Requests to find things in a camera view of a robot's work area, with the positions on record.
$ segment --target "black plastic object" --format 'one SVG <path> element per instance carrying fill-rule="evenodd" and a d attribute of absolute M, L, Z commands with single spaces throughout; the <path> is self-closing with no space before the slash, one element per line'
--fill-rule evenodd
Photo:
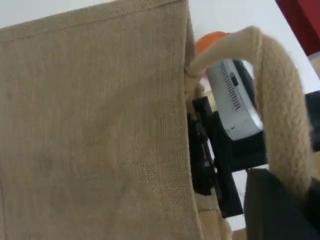
<path fill-rule="evenodd" d="M 306 94 L 305 103 L 312 126 L 312 147 L 315 152 L 318 152 L 320 151 L 320 91 Z"/>
<path fill-rule="evenodd" d="M 230 146 L 225 144 L 226 141 L 229 141 L 229 138 L 221 124 L 219 114 L 218 112 L 212 112 L 207 97 L 196 99 L 192 103 L 214 153 L 214 168 L 216 169 L 214 177 L 218 186 L 218 188 L 215 188 L 215 192 L 221 214 L 224 218 L 240 215 L 243 213 L 243 209 L 230 169 L 229 162 L 232 158 Z"/>
<path fill-rule="evenodd" d="M 215 163 L 210 154 L 208 136 L 199 120 L 192 121 L 188 115 L 188 136 L 191 178 L 196 193 L 209 196 L 216 184 Z"/>
<path fill-rule="evenodd" d="M 225 144 L 230 145 L 232 152 L 232 158 L 229 160 L 232 172 L 267 164 L 263 131 L 236 141 L 229 138 Z"/>
<path fill-rule="evenodd" d="M 317 223 L 320 219 L 319 182 L 315 185 L 318 188 L 312 187 L 314 204 L 309 210 L 310 216 L 301 210 L 297 199 L 268 170 L 250 169 L 244 199 L 247 239 L 320 239 L 319 229 L 310 221 L 312 218 Z"/>

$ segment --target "burlap fabric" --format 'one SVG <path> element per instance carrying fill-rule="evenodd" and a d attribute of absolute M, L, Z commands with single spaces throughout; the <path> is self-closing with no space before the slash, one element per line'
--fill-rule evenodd
<path fill-rule="evenodd" d="M 184 96 L 193 52 L 186 0 L 1 29 L 0 238 L 202 239 Z"/>

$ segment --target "jute bag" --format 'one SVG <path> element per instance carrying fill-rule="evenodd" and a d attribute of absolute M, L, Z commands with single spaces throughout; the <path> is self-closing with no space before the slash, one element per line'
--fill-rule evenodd
<path fill-rule="evenodd" d="M 186 0 L 120 0 L 0 30 L 1 239 L 230 239 L 215 199 L 194 194 L 185 107 L 227 57 L 254 64 L 271 170 L 303 196 L 311 150 L 290 58 L 254 28 L 197 58 L 192 36 Z"/>

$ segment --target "silver device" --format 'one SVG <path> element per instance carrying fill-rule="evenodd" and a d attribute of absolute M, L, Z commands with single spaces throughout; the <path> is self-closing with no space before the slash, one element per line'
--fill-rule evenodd
<path fill-rule="evenodd" d="M 226 59 L 207 70 L 221 123 L 232 140 L 263 130 L 255 107 L 254 82 L 241 60 Z"/>

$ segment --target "white surface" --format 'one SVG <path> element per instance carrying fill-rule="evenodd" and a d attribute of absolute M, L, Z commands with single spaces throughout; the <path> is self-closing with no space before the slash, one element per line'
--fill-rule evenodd
<path fill-rule="evenodd" d="M 246 170 L 236 171 L 232 173 L 236 190 L 241 201 L 242 208 L 244 208 L 245 193 L 247 185 L 247 172 Z M 243 214 L 227 218 L 228 223 L 233 231 L 244 229 L 246 227 L 245 216 Z"/>
<path fill-rule="evenodd" d="M 2 0 L 0 28 L 106 2 L 110 0 Z M 189 0 L 189 8 L 196 40 L 214 31 L 235 32 L 258 26 L 288 51 L 301 75 L 304 91 L 320 90 L 320 81 L 275 0 Z M 245 176 L 236 175 L 236 182 L 245 180 Z M 245 227 L 243 216 L 229 222 L 233 230 Z"/>

